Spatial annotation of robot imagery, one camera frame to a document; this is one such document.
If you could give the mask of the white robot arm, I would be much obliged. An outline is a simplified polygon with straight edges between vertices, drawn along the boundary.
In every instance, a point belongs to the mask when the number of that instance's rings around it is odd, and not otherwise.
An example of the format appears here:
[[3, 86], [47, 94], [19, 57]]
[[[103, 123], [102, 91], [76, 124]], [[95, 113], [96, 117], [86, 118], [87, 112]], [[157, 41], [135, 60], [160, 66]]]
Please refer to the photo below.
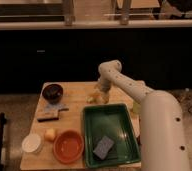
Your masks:
[[114, 84], [140, 105], [141, 171], [191, 171], [178, 100], [121, 70], [119, 60], [101, 63], [98, 89], [107, 93]]

